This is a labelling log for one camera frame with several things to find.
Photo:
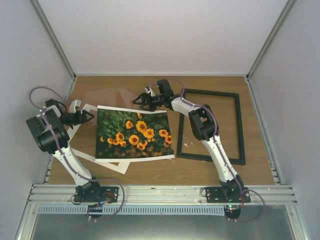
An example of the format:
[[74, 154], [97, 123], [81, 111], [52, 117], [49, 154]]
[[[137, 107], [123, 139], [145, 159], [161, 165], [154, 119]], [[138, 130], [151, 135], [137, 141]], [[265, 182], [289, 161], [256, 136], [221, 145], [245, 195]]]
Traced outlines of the clear acrylic sheet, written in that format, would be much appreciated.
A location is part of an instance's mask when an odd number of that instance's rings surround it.
[[107, 106], [126, 109], [139, 109], [132, 101], [137, 97], [126, 89], [121, 88], [104, 88], [100, 90], [87, 91], [84, 94], [82, 102], [92, 106]]

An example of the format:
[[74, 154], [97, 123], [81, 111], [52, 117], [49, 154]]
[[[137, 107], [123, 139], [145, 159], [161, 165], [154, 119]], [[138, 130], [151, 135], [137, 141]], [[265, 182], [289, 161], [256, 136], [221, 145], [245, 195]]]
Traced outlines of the sunflower photo print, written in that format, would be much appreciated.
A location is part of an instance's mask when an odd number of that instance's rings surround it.
[[140, 162], [175, 157], [168, 114], [102, 106], [97, 107], [95, 161]]

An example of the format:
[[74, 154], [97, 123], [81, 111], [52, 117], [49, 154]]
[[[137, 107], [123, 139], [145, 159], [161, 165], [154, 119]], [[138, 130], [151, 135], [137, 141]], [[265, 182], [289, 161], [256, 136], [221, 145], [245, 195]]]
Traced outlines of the black picture frame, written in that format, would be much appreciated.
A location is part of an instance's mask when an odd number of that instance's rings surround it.
[[[241, 114], [241, 105], [240, 105], [239, 94], [232, 93], [232, 92], [209, 91], [209, 90], [199, 90], [199, 89], [190, 89], [190, 88], [186, 88], [184, 90], [183, 97], [185, 97], [186, 94], [233, 98], [234, 106], [235, 106], [239, 158], [230, 158], [229, 161], [233, 165], [244, 166], [246, 164], [246, 156], [245, 156], [245, 142], [244, 142], [244, 133], [243, 133], [242, 114]], [[178, 125], [176, 157], [181, 158], [181, 159], [211, 162], [212, 158], [209, 155], [201, 155], [201, 154], [182, 152], [184, 118], [185, 118], [185, 116], [183, 114], [180, 114], [179, 125]]]

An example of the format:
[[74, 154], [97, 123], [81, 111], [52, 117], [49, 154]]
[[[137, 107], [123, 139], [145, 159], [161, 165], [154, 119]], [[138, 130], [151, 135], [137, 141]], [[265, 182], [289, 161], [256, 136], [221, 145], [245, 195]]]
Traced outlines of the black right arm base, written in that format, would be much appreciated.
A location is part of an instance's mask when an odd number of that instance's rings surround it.
[[250, 203], [250, 194], [239, 190], [227, 190], [225, 187], [207, 186], [200, 190], [200, 195], [205, 197], [207, 203], [242, 204]]

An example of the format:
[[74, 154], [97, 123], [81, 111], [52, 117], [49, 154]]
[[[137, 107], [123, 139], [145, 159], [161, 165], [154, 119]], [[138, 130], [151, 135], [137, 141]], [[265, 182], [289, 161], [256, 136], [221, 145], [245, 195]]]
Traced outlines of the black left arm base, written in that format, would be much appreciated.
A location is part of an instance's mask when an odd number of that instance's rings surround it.
[[119, 187], [115, 186], [77, 186], [70, 197], [74, 205], [82, 203], [111, 204], [118, 201]]

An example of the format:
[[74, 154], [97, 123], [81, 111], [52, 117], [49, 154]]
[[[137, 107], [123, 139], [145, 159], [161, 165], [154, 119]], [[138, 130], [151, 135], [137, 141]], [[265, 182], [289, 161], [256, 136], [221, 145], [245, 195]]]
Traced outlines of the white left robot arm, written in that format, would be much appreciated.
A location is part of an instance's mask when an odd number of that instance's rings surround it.
[[78, 110], [81, 101], [74, 101], [71, 112], [67, 107], [54, 99], [45, 102], [39, 115], [26, 120], [26, 124], [39, 149], [53, 156], [65, 167], [76, 185], [75, 193], [81, 199], [88, 198], [98, 202], [103, 197], [103, 189], [74, 154], [65, 126], [73, 129], [94, 118], [87, 110]]

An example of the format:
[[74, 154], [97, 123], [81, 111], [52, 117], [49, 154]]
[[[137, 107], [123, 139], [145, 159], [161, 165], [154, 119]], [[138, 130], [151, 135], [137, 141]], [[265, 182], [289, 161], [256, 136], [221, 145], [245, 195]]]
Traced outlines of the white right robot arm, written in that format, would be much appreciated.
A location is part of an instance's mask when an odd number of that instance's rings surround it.
[[244, 192], [244, 186], [222, 146], [216, 117], [208, 105], [192, 103], [184, 93], [184, 86], [180, 94], [175, 94], [169, 81], [161, 79], [146, 86], [132, 103], [150, 112], [164, 106], [188, 117], [194, 137], [204, 145], [217, 170], [223, 200], [232, 203]]

